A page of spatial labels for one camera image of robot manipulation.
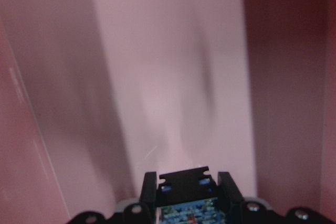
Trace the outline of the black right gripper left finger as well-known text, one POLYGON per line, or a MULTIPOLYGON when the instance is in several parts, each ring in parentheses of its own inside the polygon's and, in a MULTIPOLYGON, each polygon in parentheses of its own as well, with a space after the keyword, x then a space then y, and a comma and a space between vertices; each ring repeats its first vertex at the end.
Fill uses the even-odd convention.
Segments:
POLYGON ((143 179, 139 202, 142 206, 142 211, 145 214, 147 223, 156 222, 156 191, 156 172, 146 172, 143 179))

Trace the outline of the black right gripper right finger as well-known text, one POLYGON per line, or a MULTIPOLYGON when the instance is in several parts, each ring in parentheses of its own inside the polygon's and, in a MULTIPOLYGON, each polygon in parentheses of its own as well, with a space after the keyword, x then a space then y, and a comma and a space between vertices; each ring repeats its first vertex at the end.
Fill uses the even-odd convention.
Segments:
POLYGON ((240 214, 244 198, 229 172, 218 172, 218 203, 220 210, 227 216, 240 214))

